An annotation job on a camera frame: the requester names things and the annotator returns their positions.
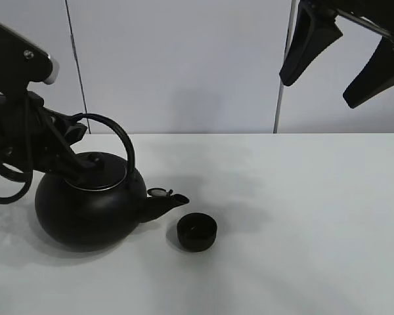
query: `white table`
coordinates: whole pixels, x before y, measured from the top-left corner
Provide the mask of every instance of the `white table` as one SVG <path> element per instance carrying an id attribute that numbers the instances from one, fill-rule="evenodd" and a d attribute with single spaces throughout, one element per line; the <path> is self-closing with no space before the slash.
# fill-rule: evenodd
<path id="1" fill-rule="evenodd" d="M 0 315 L 394 314 L 394 135 L 132 139 L 148 186 L 191 204 L 94 255 L 44 235 L 35 187 L 0 206 Z M 76 149 L 124 156 L 112 135 Z M 175 244 L 193 211 L 219 224 L 204 253 Z"/>

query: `kettle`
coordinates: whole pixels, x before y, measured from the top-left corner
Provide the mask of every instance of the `kettle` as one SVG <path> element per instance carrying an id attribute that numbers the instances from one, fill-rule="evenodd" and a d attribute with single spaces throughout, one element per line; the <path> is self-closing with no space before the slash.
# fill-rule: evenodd
<path id="1" fill-rule="evenodd" d="M 75 250 L 102 249 L 124 239 L 140 223 L 190 202 L 172 190 L 146 191 L 135 169 L 133 145 L 127 134 L 121 139 L 128 161 L 109 153 L 83 152 L 77 156 L 100 167 L 77 180 L 55 174 L 41 179 L 35 210 L 43 229 L 56 241 Z"/>

